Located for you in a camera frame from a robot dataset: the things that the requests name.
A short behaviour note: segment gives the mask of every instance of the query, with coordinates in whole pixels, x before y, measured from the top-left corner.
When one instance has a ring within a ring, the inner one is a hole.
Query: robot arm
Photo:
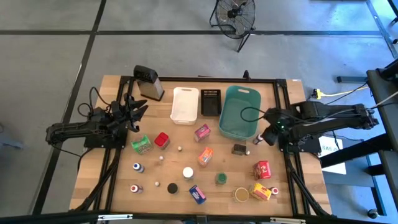
[[[300,145],[309,136],[342,128],[371,129],[379,124],[373,110],[363,104],[328,106],[320,102],[304,101],[292,104],[290,109],[268,109],[264,115],[271,125],[261,134],[273,146],[278,137],[293,145]]]
[[[101,136],[102,138],[117,138],[120,124],[126,123],[128,129],[139,131],[136,125],[144,115],[148,106],[147,100],[134,101],[130,95],[124,95],[125,104],[117,101],[111,102],[111,111],[95,108],[87,121],[79,123],[56,123],[47,128],[45,140],[53,145],[64,142],[70,138],[85,138],[89,136]]]

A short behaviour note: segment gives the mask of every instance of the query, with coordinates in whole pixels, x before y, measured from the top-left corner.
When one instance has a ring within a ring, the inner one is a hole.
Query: fan grille
[[[229,38],[242,39],[254,25],[254,0],[219,0],[216,8],[218,27]]]

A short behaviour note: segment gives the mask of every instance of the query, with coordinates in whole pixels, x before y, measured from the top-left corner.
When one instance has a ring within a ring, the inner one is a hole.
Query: green plastic basket
[[[249,123],[241,118],[241,111],[248,106],[260,108],[261,95],[258,91],[236,85],[228,87],[219,122],[224,136],[242,141],[256,134],[257,121]],[[243,111],[242,116],[246,120],[253,120],[259,117],[259,112],[248,109]]]

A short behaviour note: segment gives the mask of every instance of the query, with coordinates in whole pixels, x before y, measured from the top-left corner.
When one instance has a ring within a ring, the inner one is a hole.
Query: electric fan
[[[216,14],[217,24],[212,24],[211,19]],[[254,0],[217,0],[209,23],[212,27],[218,26],[222,33],[232,39],[242,39],[238,52],[248,40],[256,17],[256,4]]]

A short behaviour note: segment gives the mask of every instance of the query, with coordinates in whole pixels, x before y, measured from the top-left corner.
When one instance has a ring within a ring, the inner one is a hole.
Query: green lid
[[[225,184],[226,183],[226,174],[225,173],[218,173],[216,175],[216,182],[217,184]]]

